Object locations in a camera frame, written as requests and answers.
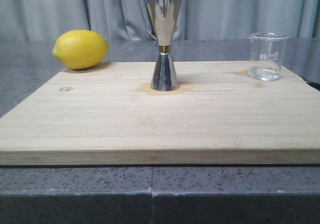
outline jigger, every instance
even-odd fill
[[[170,45],[181,2],[182,0],[146,0],[148,14],[159,46],[151,81],[151,88],[154,90],[171,91],[179,88]]]

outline countertop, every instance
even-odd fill
[[[104,62],[148,62],[155,41],[110,41]],[[249,40],[174,41],[175,61],[247,60]],[[0,42],[0,117],[58,73],[54,42]],[[320,83],[320,39],[284,66]],[[0,223],[318,223],[318,165],[2,166]]]

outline wood grain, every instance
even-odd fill
[[[320,163],[320,93],[288,69],[175,62],[181,87],[157,92],[153,68],[64,69],[0,119],[0,164]]]

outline yellow lemon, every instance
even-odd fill
[[[86,69],[104,59],[108,43],[90,30],[72,30],[62,34],[55,42],[53,56],[70,69]]]

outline gray curtain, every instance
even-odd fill
[[[144,0],[0,0],[0,40],[52,41],[72,29],[155,39]],[[173,38],[246,39],[260,31],[319,37],[319,0],[183,0]]]

